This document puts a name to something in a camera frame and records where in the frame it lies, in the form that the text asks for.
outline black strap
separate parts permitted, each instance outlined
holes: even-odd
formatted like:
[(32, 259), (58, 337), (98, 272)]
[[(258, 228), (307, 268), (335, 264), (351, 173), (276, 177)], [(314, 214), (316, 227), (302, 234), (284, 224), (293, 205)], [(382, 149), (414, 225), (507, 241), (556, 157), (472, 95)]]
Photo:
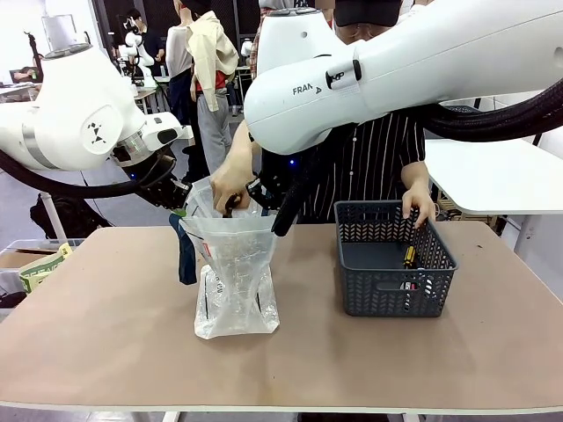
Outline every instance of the black strap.
[(357, 124), (350, 123), (335, 127), (325, 141), (318, 145), (281, 204), (280, 212), (272, 227), (272, 231), (277, 236), (284, 237), (288, 234), (307, 195), (316, 188), (320, 178), (326, 175), (336, 158), (342, 157), (344, 146), (352, 138), (356, 126)]

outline gray pants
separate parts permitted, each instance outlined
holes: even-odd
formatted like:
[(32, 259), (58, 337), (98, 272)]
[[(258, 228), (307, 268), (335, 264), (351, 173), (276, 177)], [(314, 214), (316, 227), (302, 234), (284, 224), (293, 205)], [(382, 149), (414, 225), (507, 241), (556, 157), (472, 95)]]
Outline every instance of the gray pants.
[(232, 144), (227, 90), (217, 90), (216, 97), (219, 105), (219, 110), (216, 112), (209, 110), (205, 96), (200, 95), (197, 98), (197, 119), (200, 122), (201, 143), (211, 174), (223, 164)]

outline black pants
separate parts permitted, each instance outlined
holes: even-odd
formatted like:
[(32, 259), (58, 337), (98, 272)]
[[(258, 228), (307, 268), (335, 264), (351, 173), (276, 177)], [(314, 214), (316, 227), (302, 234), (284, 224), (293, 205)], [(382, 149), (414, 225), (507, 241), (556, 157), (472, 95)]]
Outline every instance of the black pants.
[(195, 182), (209, 176), (208, 165), (201, 143), (200, 125), (197, 120), (197, 105), (190, 96), (192, 73), (186, 70), (170, 80), (170, 102), (172, 114), (181, 125), (191, 125), (194, 131), (195, 145), (184, 149), (188, 154), (189, 171), (184, 177), (185, 182)]

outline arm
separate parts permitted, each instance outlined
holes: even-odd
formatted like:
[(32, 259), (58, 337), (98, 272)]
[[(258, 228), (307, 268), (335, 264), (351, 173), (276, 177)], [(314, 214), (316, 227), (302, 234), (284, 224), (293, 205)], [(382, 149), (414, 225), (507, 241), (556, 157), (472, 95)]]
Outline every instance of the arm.
[(192, 97), (192, 101), (194, 103), (197, 102), (197, 89), (196, 89), (196, 85), (197, 84), (197, 76), (192, 73), (192, 83), (190, 85), (190, 95)]
[(252, 156), (259, 152), (258, 144), (250, 142), (248, 126), (243, 120), (235, 133), (229, 155), (211, 176), (213, 203), (221, 214), (226, 214), (225, 205), (233, 195), (240, 196), (239, 207), (246, 208), (250, 205), (246, 185), (256, 179), (252, 173)]
[(174, 51), (174, 30), (170, 28), (168, 30), (168, 37), (166, 38), (166, 66), (170, 70), (178, 60)]
[(161, 61), (162, 61), (162, 58), (163, 58), (164, 56), (165, 56), (165, 50), (164, 50), (163, 48), (160, 48), (160, 49), (158, 50), (158, 54), (157, 54), (157, 57), (156, 57), (157, 62), (161, 62)]
[(417, 207), (420, 215), (414, 227), (419, 228), (424, 221), (435, 220), (435, 205), (430, 198), (428, 168), (424, 163), (426, 157), (426, 140), (424, 129), (416, 123), (408, 124), (403, 139), (400, 160), (403, 164), (401, 180), (407, 192), (403, 195), (403, 217), (411, 215), (411, 208)]
[(14, 79), (16, 79), (17, 81), (21, 81), (22, 79), (26, 79), (28, 77), (29, 75), (27, 75), (26, 73), (21, 73), (21, 72), (14, 73)]

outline white table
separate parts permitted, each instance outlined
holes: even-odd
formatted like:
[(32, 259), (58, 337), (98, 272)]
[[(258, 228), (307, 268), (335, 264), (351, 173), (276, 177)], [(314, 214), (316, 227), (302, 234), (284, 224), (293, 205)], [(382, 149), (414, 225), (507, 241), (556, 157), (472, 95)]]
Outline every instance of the white table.
[(534, 236), (538, 215), (563, 214), (563, 160), (522, 139), (471, 143), (426, 142), (432, 181), (460, 211), (525, 215), (515, 252)]
[(0, 88), (0, 97), (25, 93), (29, 96), (30, 99), (32, 99), (32, 95), (30, 94), (29, 90), (35, 88), (36, 86), (38, 85), (25, 83), (25, 84), (17, 84), (6, 88)]
[(170, 77), (169, 76), (155, 76), (155, 81), (157, 81), (158, 84), (169, 84), (170, 83)]

